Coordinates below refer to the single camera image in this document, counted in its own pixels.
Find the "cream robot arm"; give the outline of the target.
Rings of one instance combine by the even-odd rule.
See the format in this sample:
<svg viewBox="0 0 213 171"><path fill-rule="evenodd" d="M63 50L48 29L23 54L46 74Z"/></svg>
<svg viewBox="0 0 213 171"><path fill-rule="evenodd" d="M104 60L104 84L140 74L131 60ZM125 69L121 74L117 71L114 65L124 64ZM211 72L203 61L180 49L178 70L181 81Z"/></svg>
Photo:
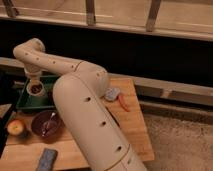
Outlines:
<svg viewBox="0 0 213 171"><path fill-rule="evenodd" d="M38 80L43 70L58 76L54 104L92 171L148 171L101 102L109 87L105 68L48 54L37 38L16 46L13 54L31 80Z"/></svg>

